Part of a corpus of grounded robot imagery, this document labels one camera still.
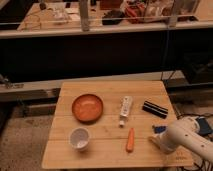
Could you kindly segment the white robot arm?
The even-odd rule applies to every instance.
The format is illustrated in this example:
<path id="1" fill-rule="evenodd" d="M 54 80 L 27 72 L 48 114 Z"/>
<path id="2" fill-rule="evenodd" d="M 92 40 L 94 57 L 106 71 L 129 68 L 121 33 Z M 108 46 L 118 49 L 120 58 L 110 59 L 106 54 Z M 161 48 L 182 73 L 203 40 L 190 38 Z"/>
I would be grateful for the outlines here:
<path id="1" fill-rule="evenodd" d="M 197 118 L 185 117 L 171 122 L 163 132 L 149 136 L 148 140 L 165 154 L 183 146 L 213 164 L 213 142 L 200 136 L 199 131 Z"/>

